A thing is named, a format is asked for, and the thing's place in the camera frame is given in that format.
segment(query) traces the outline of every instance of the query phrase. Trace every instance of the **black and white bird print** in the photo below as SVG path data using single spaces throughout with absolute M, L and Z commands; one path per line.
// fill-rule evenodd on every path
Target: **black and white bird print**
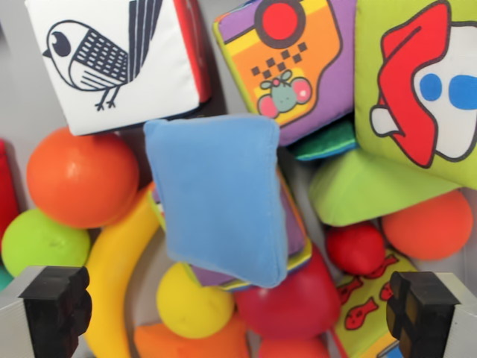
M 65 20 L 51 26 L 47 50 L 61 78 L 80 91 L 104 91 L 96 109 L 116 107 L 119 89 L 134 81 L 148 55 L 156 32 L 162 0 L 132 0 L 129 3 L 129 51 L 89 25 Z

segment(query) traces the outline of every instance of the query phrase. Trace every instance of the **green cushion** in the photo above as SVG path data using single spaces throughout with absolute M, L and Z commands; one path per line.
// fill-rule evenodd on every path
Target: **green cushion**
M 362 149 L 325 162 L 309 190 L 320 219 L 345 226 L 450 192 L 458 185 Z
M 477 189 L 477 1 L 358 0 L 359 147 Z
M 357 147 L 354 116 L 347 116 L 290 145 L 298 160 L 315 160 L 343 154 Z

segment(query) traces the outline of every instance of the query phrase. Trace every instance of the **banana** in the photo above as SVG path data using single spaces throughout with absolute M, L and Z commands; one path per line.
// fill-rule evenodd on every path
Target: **banana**
M 153 189 L 151 183 L 139 191 L 129 213 L 103 229 L 86 264 L 93 307 L 86 341 L 97 358 L 131 357 L 124 299 L 134 268 L 159 229 Z

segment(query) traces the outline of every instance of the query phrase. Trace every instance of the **blue dot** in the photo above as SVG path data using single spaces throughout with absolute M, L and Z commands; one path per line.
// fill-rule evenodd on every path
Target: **blue dot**
M 449 84 L 449 99 L 460 110 L 477 110 L 477 78 L 455 76 Z
M 436 101 L 442 94 L 442 82 L 440 78 L 434 73 L 425 75 L 420 80 L 420 92 L 427 101 Z

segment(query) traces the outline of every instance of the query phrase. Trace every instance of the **orange ball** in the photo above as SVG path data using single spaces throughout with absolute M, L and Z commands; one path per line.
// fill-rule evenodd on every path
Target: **orange ball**
M 72 136 L 61 128 L 34 150 L 27 182 L 35 204 L 52 219 L 72 227 L 99 227 L 114 222 L 132 204 L 139 168 L 119 136 Z
M 440 260 L 458 252 L 470 238 L 472 226 L 472 210 L 458 190 L 382 218 L 389 242 L 420 260 Z
M 259 358 L 329 358 L 322 341 L 312 339 L 264 339 Z

